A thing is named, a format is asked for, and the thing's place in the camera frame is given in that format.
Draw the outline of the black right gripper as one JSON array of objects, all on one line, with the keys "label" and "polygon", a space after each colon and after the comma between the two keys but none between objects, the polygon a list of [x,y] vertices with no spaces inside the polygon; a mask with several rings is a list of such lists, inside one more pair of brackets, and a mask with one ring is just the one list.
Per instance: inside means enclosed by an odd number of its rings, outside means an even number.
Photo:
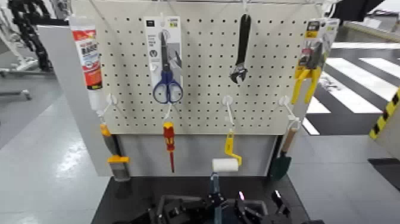
[{"label": "black right gripper", "polygon": [[[274,190],[271,193],[271,199],[277,207],[274,212],[275,214],[282,214],[286,217],[290,217],[292,210],[290,204],[285,198],[283,198],[278,190]],[[240,223],[261,223],[264,220],[264,216],[246,206],[245,196],[242,191],[238,192],[235,199],[235,213]]]}]

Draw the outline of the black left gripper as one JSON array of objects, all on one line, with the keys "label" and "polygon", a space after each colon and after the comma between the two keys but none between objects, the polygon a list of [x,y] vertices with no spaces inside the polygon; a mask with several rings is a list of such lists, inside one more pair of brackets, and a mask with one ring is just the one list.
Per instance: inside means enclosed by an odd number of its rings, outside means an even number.
[{"label": "black left gripper", "polygon": [[[214,194],[208,194],[204,199],[204,206],[199,203],[184,203],[182,201],[172,201],[161,207],[157,212],[157,223],[166,224],[190,224],[202,223],[205,219],[205,209],[214,210]],[[228,206],[227,199],[222,193],[216,194],[216,207],[225,209]]]}]

